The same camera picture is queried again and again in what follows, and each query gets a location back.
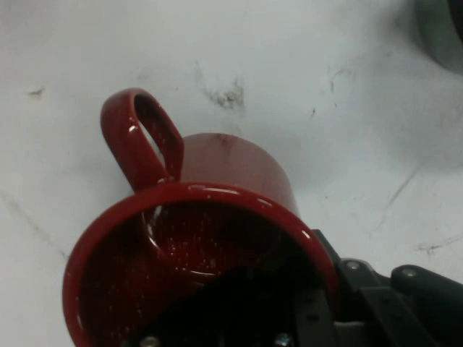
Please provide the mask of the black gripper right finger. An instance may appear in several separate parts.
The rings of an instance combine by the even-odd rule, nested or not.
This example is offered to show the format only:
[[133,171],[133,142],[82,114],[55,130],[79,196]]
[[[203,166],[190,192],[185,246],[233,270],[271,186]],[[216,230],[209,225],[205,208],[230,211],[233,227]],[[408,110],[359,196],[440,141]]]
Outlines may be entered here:
[[336,346],[461,346],[462,284],[417,265],[389,276],[364,260],[341,258],[321,231],[339,279]]

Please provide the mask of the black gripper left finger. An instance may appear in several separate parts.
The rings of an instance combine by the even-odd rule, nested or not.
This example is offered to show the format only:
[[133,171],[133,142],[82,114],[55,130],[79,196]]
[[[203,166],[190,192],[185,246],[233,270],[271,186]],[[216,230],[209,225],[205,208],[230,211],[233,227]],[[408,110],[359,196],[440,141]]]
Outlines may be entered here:
[[303,289],[293,297],[295,346],[336,346],[336,332],[326,295]]

